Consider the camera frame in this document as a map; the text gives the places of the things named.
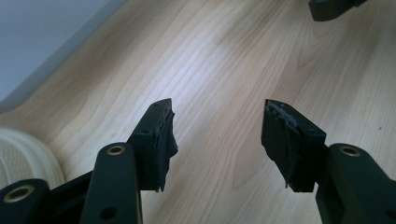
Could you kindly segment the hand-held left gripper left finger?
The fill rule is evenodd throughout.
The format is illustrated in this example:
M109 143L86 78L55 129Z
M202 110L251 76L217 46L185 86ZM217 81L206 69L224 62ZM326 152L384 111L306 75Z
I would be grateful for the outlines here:
M172 100L151 104L128 139L134 149L140 190L164 190L170 159L178 153Z

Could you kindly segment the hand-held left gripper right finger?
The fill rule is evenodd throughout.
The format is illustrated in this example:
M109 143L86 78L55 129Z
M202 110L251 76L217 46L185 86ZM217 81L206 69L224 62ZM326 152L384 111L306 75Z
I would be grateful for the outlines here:
M325 139L326 133L292 106L265 100L262 145L294 192L313 191Z

